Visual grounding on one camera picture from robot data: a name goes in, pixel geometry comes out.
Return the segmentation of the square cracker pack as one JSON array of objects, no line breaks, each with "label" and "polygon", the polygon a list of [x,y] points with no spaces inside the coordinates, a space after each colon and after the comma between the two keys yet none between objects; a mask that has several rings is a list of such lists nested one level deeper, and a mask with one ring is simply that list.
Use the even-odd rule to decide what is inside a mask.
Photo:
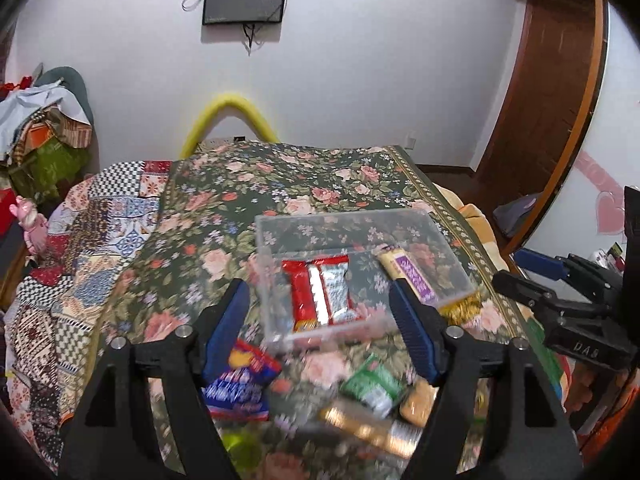
[{"label": "square cracker pack", "polygon": [[432,386],[422,377],[416,378],[408,396],[401,403],[400,416],[409,424],[424,428],[431,416],[437,393],[437,387]]}]

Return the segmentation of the gold snack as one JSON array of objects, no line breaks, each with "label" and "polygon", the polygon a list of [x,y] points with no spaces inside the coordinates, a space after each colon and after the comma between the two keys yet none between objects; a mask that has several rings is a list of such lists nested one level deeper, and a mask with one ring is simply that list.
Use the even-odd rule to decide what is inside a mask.
[{"label": "gold snack", "polygon": [[476,318],[482,309],[480,293],[472,292],[472,294],[466,295],[451,304],[440,307],[438,312],[449,325],[462,326]]}]

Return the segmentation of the long brown biscuit pack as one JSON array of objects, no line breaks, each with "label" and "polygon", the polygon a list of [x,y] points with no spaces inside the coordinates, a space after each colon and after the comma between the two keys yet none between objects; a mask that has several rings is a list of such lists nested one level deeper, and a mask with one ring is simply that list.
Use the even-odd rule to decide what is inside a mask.
[{"label": "long brown biscuit pack", "polygon": [[318,419],[368,445],[408,460],[413,456],[422,436],[422,429],[383,418],[349,400],[334,399],[318,413]]}]

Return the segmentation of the brown wooden door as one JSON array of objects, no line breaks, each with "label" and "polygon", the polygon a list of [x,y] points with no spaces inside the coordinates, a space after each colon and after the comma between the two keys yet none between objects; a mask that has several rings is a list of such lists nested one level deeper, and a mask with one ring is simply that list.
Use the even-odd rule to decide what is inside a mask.
[{"label": "brown wooden door", "polygon": [[526,0],[518,55],[476,176],[485,214],[529,195],[501,252],[524,245],[544,218],[582,145],[600,91],[608,32],[606,0]]}]

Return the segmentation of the white wardrobe with hearts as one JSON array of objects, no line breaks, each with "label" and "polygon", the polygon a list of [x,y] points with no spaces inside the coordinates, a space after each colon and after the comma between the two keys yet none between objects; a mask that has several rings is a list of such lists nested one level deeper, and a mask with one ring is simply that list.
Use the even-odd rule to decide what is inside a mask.
[{"label": "white wardrobe with hearts", "polygon": [[639,186],[639,43],[615,6],[601,88],[560,192],[525,243],[548,256],[592,257],[626,247],[624,188]]}]

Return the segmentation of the purple white snack bar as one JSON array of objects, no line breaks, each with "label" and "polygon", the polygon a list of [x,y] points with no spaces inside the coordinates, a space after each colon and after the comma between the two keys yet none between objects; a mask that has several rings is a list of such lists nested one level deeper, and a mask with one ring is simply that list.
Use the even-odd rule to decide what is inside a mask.
[{"label": "purple white snack bar", "polygon": [[416,259],[404,248],[385,246],[375,253],[375,257],[391,280],[405,280],[414,294],[422,302],[434,307],[438,296],[428,281]]}]

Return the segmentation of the green round jelly cup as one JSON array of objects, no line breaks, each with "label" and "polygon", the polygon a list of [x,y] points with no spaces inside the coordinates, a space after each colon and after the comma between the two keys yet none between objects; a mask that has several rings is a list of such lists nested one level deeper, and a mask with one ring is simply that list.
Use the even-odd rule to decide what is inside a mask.
[{"label": "green round jelly cup", "polygon": [[262,461],[258,437],[245,429],[224,430],[221,441],[239,474],[254,472]]}]

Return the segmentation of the patchwork quilt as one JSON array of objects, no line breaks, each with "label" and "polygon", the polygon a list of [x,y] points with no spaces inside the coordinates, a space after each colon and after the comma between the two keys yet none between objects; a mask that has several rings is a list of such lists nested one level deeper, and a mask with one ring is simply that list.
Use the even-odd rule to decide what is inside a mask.
[{"label": "patchwork quilt", "polygon": [[118,162],[76,184],[51,214],[36,267],[9,308],[12,419],[43,463],[58,469],[60,428],[81,396],[96,322],[155,229],[170,162]]}]

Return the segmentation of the clear plastic storage box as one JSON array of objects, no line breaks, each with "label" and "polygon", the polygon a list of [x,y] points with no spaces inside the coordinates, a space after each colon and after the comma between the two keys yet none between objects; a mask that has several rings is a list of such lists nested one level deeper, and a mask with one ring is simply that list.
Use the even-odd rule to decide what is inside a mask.
[{"label": "clear plastic storage box", "polygon": [[[420,210],[259,216],[256,243],[262,330],[265,344],[276,353],[375,339],[395,330],[393,280],[375,257],[385,246],[404,248],[416,259],[438,296],[437,310],[477,291],[432,217]],[[295,333],[290,283],[281,262],[338,255],[349,256],[350,296],[366,318]]]}]

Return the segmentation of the pile of clothes on chair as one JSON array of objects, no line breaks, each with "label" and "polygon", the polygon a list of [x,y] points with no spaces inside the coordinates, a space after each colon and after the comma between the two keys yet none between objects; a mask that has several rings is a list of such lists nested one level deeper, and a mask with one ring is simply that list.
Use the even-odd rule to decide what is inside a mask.
[{"label": "pile of clothes on chair", "polygon": [[59,200],[89,165],[94,117],[70,66],[1,85],[1,177],[41,204]]}]

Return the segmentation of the yellow padded bed rail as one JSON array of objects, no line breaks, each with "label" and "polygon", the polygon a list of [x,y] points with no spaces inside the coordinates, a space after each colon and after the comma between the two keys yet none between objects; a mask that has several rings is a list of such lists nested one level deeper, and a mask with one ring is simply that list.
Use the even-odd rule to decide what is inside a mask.
[{"label": "yellow padded bed rail", "polygon": [[205,140],[233,140],[245,133],[265,143],[279,143],[276,130],[258,107],[238,92],[217,94],[198,115],[180,150],[181,158],[192,156]]}]

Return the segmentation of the blue biscuit snack bag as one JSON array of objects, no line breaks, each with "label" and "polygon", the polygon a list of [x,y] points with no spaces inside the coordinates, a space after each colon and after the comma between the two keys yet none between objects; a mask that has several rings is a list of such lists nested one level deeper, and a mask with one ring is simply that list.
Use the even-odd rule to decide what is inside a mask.
[{"label": "blue biscuit snack bag", "polygon": [[263,422],[269,418],[267,387],[281,374],[282,365],[262,349],[238,339],[227,368],[203,390],[212,419]]}]

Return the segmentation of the yellow fleece blanket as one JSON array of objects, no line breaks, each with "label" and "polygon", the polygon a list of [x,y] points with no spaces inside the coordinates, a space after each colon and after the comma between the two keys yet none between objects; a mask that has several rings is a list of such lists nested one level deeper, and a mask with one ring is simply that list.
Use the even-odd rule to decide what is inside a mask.
[{"label": "yellow fleece blanket", "polygon": [[485,248],[488,253],[488,257],[494,266],[497,269],[506,270],[508,266],[500,254],[494,230],[485,215],[480,211],[480,208],[474,204],[463,203],[462,199],[457,196],[455,192],[448,190],[448,188],[443,188],[438,184],[435,185],[435,188],[437,188],[438,192],[445,197],[445,200],[462,215],[462,218],[475,232],[476,236],[480,240],[480,244]]}]

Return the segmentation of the red white snack pack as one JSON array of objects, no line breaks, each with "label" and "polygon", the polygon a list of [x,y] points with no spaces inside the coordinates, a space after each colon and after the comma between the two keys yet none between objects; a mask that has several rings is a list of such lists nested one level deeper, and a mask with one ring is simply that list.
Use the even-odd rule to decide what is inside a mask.
[{"label": "red white snack pack", "polygon": [[290,283],[295,333],[366,318],[350,296],[348,255],[283,260],[281,270]]}]

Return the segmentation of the green snack packet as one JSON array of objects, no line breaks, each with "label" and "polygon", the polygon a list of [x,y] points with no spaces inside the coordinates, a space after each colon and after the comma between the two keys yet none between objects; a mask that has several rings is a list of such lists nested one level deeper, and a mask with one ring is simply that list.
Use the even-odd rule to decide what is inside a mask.
[{"label": "green snack packet", "polygon": [[380,358],[371,354],[342,383],[340,393],[370,408],[376,416],[386,417],[404,396],[405,386]]}]

